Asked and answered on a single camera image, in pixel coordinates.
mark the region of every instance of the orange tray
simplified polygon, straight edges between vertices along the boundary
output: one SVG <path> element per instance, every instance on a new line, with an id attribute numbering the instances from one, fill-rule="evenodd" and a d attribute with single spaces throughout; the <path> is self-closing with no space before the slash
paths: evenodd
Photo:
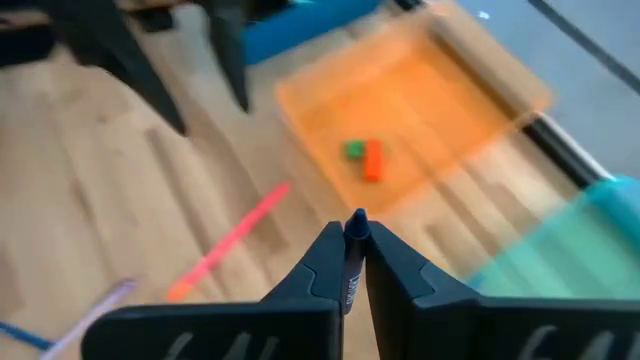
<path id="1" fill-rule="evenodd" d="M 546 87 L 452 2 L 431 4 L 285 78 L 294 133 L 350 207 L 382 213 L 550 102 Z M 364 181 L 350 140 L 380 139 Z"/>

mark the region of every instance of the black marker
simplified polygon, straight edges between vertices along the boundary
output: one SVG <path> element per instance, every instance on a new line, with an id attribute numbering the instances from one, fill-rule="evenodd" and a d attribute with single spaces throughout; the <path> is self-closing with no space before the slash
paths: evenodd
<path id="1" fill-rule="evenodd" d="M 342 275 L 342 304 L 344 315 L 351 311 L 360 281 L 367 240 L 371 237 L 369 220 L 364 209 L 358 209 L 344 225 L 344 274 Z"/>

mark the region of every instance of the wooden floor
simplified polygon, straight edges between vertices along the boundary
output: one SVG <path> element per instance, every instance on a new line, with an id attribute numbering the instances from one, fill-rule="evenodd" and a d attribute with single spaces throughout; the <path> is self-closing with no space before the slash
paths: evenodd
<path id="1" fill-rule="evenodd" d="M 188 299 L 258 300 L 327 221 L 349 215 L 290 134 L 273 85 L 390 15 L 253 67 L 251 116 L 236 109 L 221 81 L 199 11 L 183 7 L 175 15 L 175 31 L 141 41 L 193 129 L 189 139 L 62 48 L 47 61 L 0 71 L 0 321 L 56 339 L 124 278 L 139 284 L 129 304 L 161 303 L 264 194 L 290 182 L 273 214 Z M 380 220 L 465 277 L 575 191 L 514 134 Z M 362 287 L 345 331 L 346 359 L 377 357 Z M 0 358 L 36 357 L 0 337 Z M 63 356 L 78 357 L 77 344 Z"/>

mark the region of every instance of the blue stick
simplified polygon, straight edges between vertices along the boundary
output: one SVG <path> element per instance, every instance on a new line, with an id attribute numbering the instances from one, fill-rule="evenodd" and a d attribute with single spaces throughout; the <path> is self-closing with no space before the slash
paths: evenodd
<path id="1" fill-rule="evenodd" d="M 35 348 L 38 348 L 42 351 L 46 351 L 47 349 L 49 349 L 52 345 L 53 342 L 49 341 L 49 340 L 45 340 L 39 336 L 36 336 L 34 334 L 31 334 L 29 332 L 26 332 L 22 329 L 19 329 L 13 325 L 9 325 L 3 322 L 0 322 L 0 333 L 5 333 L 8 336 L 18 340 L 18 341 L 22 341 L 24 343 L 27 343 Z"/>

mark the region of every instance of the marker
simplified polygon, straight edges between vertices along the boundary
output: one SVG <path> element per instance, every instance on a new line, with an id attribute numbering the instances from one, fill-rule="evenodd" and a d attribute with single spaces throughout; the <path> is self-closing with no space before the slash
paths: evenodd
<path id="1" fill-rule="evenodd" d="M 0 333 L 5 333 L 15 340 L 22 341 L 42 351 L 46 351 L 53 345 L 53 342 L 49 340 L 3 322 L 0 322 Z"/>
<path id="2" fill-rule="evenodd" d="M 351 311 L 356 296 L 367 240 L 371 237 L 369 220 L 364 209 L 356 210 L 344 225 L 344 274 L 342 278 L 342 304 L 344 315 Z"/>

